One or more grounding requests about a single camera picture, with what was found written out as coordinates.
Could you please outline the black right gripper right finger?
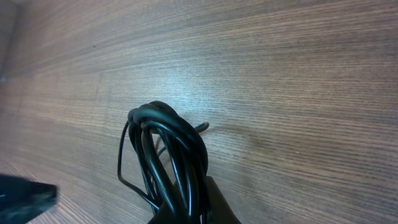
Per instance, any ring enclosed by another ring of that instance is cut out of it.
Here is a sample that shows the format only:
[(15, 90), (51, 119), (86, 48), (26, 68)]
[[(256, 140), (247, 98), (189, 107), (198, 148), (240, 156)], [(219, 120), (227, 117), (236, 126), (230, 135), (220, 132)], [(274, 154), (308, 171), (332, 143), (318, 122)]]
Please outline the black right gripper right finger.
[(233, 213), (214, 178), (206, 176), (205, 203), (196, 210), (164, 202), (148, 224), (212, 223), (241, 224)]

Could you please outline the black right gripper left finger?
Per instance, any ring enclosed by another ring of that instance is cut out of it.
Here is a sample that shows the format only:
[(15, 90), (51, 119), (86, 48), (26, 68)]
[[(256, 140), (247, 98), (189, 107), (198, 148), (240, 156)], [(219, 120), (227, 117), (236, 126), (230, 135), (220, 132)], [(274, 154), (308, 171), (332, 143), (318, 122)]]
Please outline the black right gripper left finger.
[(1, 175), (1, 224), (27, 223), (58, 202), (58, 187), (24, 177)]

